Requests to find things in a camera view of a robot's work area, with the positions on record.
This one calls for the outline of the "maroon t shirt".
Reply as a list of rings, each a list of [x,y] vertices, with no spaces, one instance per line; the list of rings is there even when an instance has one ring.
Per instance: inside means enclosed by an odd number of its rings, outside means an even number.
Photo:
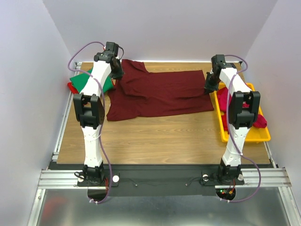
[[[123,60],[124,76],[108,91],[108,121],[212,111],[202,71],[151,73],[144,63]]]

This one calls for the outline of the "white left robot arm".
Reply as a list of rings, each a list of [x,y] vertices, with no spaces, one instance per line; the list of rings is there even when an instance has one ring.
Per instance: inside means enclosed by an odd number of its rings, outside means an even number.
[[[115,42],[106,42],[103,52],[94,55],[91,73],[79,70],[88,76],[84,88],[73,95],[76,119],[83,132],[85,160],[83,170],[76,172],[79,183],[99,186],[106,182],[101,155],[101,130],[105,118],[105,98],[103,86],[107,78],[118,80],[124,75]]]

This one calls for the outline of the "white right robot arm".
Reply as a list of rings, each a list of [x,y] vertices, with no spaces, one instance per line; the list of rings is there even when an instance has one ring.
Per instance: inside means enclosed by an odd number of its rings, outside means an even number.
[[[225,55],[213,56],[211,64],[211,71],[206,73],[205,93],[217,91],[220,82],[228,89],[226,122],[230,137],[216,172],[217,180],[226,184],[238,178],[241,172],[242,149],[250,128],[258,118],[261,95],[245,84],[235,65],[226,62]]]

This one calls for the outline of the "magenta t shirt in tray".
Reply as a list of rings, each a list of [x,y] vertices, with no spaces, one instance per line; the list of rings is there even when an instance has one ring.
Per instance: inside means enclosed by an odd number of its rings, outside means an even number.
[[[217,99],[218,99],[218,104],[220,111],[226,112],[226,107],[227,107],[227,94],[228,94],[228,89],[226,87],[220,89],[217,91]],[[259,128],[259,129],[264,129],[268,125],[266,119],[261,115],[258,114],[257,120],[253,123],[253,127]]]

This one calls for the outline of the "green folded t shirt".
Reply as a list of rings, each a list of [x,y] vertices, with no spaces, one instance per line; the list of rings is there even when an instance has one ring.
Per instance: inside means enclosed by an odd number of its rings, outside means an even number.
[[[76,75],[74,77],[70,78],[70,82],[79,82],[79,81],[84,81],[87,82],[88,79],[90,78],[89,75],[85,74],[85,73],[81,73],[79,75]]]

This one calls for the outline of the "red t shirt in tray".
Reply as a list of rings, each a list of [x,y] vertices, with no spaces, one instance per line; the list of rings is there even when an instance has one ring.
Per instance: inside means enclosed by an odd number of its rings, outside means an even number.
[[[221,121],[221,125],[222,125],[222,128],[223,128],[223,133],[229,133],[229,129],[228,129],[228,125],[227,125],[227,118],[226,118],[226,113],[223,112],[223,111],[220,111],[220,116],[219,116],[219,119]]]

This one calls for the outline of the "red folded t shirt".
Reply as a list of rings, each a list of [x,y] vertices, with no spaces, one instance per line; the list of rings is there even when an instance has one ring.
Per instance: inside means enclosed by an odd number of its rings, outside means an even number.
[[[84,88],[86,83],[87,82],[84,82],[84,81],[69,82],[69,83],[67,83],[67,87],[70,89],[71,93],[79,94],[82,91],[82,89]],[[109,79],[108,81],[105,82],[105,84],[103,86],[103,92],[106,93],[107,91],[109,91],[113,88],[114,88],[114,84]]]

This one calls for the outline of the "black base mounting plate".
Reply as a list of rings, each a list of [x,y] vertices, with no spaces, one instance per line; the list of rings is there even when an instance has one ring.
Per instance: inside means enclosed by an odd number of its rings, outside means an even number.
[[[228,188],[230,182],[219,182],[217,165],[117,165],[112,166],[115,180],[104,190],[85,189],[89,198],[102,200],[107,194],[118,196],[215,196],[218,186]],[[78,186],[91,186],[79,183]]]

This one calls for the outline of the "aluminium frame rail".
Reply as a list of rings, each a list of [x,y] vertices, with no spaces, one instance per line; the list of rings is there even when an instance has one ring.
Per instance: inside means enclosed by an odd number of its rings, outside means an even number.
[[[74,175],[75,170],[43,170],[40,174],[39,189],[98,189],[104,190],[104,186],[78,186],[78,178]],[[260,169],[260,187],[291,187],[291,181],[285,168]],[[236,188],[255,188],[259,183],[256,169],[242,169],[244,183],[236,183]]]

